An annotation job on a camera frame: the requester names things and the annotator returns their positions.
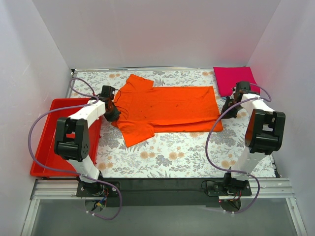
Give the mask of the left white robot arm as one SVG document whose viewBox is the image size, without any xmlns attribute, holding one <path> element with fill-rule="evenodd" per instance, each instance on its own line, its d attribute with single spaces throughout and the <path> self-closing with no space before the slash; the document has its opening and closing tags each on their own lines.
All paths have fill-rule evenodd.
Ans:
<svg viewBox="0 0 315 236">
<path fill-rule="evenodd" d="M 55 154 L 75 169 L 81 181 L 89 183 L 88 191 L 95 197 L 104 193 L 105 185 L 98 180 L 100 171 L 89 157 L 89 128 L 102 116 L 108 122 L 119 119 L 121 112 L 114 104 L 115 90 L 111 86 L 103 86 L 96 98 L 76 113 L 59 118 L 56 125 Z"/>
</svg>

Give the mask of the orange t shirt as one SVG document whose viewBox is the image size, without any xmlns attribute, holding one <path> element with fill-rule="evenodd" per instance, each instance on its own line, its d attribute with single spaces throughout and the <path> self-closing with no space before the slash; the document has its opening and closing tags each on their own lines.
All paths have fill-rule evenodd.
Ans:
<svg viewBox="0 0 315 236">
<path fill-rule="evenodd" d="M 221 132 L 214 89 L 207 87 L 154 87 L 154 82 L 131 74 L 114 99 L 118 128 L 127 147 L 158 132 Z"/>
</svg>

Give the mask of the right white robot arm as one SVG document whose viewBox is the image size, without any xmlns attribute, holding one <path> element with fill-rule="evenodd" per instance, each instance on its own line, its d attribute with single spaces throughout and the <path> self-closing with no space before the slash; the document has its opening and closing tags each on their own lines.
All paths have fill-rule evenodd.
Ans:
<svg viewBox="0 0 315 236">
<path fill-rule="evenodd" d="M 238 82 L 233 97 L 226 98 L 221 110 L 223 119 L 236 118 L 242 108 L 250 115 L 244 137 L 245 149 L 223 177 L 223 191 L 231 196 L 249 187 L 249 174 L 264 157 L 278 151 L 283 142 L 285 113 L 268 107 L 251 85 L 247 81 Z"/>
</svg>

